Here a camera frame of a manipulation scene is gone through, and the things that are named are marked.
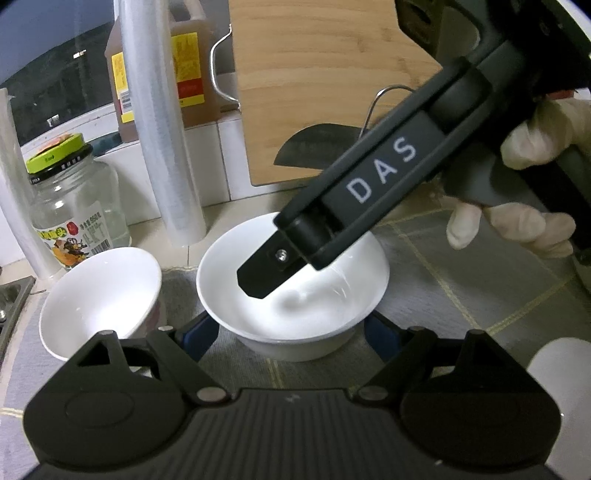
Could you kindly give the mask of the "white gloved right hand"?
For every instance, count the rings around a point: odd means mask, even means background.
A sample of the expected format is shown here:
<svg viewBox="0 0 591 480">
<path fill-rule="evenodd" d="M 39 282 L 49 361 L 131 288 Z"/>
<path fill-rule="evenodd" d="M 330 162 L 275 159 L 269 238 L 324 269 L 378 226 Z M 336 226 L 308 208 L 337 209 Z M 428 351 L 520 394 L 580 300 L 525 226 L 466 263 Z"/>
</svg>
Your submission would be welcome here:
<svg viewBox="0 0 591 480">
<path fill-rule="evenodd" d="M 498 151 L 469 147 L 442 181 L 458 200 L 447 226 L 452 248 L 466 248 L 487 220 L 501 238 L 539 256 L 589 265 L 589 101 L 544 101 Z"/>
</svg>

